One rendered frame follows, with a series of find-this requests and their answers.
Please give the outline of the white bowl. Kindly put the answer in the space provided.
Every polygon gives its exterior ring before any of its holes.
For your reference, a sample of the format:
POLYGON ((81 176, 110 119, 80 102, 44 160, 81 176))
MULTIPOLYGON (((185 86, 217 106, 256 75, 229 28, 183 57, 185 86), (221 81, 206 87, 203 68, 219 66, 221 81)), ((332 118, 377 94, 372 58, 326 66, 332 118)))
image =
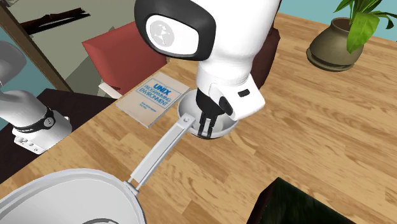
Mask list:
MULTIPOLYGON (((178 117, 183 116, 185 113, 193 116, 196 120, 189 132, 193 135, 200 137, 198 134, 200 127, 200 117, 202 111, 196 103, 197 89, 190 90, 185 94, 178 103, 178 117)), ((228 115, 219 115, 216 119, 214 127, 212 128, 211 139, 216 139, 229 134, 238 124, 238 121, 233 121, 228 115)))

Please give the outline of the green plant in brown pot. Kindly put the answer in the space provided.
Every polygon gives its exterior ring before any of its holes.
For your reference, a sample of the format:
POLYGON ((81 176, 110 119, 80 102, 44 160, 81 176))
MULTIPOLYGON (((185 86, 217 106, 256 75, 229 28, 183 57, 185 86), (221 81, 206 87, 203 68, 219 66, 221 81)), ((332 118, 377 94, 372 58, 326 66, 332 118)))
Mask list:
POLYGON ((351 69, 360 58, 364 45, 374 35, 380 19, 387 19, 386 29, 395 27, 397 13, 378 10, 382 0, 341 0, 336 12, 349 8, 348 17, 336 17, 314 38, 306 56, 314 66, 331 72, 351 69))

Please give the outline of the dark green box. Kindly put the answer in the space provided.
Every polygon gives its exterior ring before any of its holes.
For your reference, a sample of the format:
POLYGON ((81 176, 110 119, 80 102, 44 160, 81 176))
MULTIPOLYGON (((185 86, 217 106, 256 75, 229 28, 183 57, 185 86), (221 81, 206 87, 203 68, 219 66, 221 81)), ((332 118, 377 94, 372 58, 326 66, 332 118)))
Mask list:
POLYGON ((258 196, 247 224, 356 224, 282 178, 258 196))

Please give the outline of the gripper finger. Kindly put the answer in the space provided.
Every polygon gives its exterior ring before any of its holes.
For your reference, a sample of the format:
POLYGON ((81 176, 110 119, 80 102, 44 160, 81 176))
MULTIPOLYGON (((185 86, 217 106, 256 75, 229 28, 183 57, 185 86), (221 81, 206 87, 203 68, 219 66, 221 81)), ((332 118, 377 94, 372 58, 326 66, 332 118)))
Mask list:
POLYGON ((210 139, 211 136, 212 136, 212 131, 213 131, 213 128, 214 128, 214 126, 215 126, 217 117, 214 116, 214 117, 211 117, 211 118, 207 118, 207 120, 209 120, 209 125, 208 125, 208 129, 207 129, 206 138, 207 138, 207 139, 210 139))
POLYGON ((200 116, 200 121, 199 121, 200 126, 199 126, 199 129, 198 129, 198 136, 199 137, 203 137, 202 133, 203 133, 203 130, 204 130, 204 127, 205 127, 206 119, 207 119, 207 117, 206 117, 205 113, 202 112, 202 114, 200 116))

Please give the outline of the silver frying pan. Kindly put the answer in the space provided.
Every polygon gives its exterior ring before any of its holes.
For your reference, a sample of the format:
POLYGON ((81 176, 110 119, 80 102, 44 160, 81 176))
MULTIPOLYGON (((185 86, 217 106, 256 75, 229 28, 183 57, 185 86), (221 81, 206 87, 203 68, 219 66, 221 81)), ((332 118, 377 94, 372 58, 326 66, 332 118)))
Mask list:
POLYGON ((35 179, 0 200, 0 224, 147 224, 137 196, 195 123, 185 113, 127 181, 96 169, 66 169, 35 179))

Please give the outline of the grey book with blue print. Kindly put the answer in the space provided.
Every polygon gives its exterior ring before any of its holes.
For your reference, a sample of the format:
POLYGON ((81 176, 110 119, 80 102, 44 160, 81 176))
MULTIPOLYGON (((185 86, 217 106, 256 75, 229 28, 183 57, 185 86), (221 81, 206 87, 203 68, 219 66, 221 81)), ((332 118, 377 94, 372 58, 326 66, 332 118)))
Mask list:
POLYGON ((182 98, 190 87, 157 72, 124 95, 116 106, 146 128, 150 128, 182 98))

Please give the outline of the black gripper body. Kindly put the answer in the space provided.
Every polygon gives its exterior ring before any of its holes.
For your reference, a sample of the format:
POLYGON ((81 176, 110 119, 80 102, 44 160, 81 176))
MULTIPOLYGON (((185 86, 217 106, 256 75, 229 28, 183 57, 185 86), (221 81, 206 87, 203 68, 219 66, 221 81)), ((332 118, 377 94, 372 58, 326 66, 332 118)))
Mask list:
POLYGON ((225 112, 207 95, 205 95, 199 88, 197 89, 196 103, 202 114, 200 119, 215 119, 225 112))

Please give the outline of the dark red chair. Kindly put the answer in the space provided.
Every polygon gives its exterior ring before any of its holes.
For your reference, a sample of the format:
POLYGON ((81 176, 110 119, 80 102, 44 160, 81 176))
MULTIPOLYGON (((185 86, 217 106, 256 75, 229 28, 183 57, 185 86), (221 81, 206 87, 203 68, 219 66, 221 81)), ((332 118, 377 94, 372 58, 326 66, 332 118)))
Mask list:
POLYGON ((270 73, 280 38, 279 31, 272 26, 262 48, 254 57, 251 75, 258 89, 261 89, 270 73))

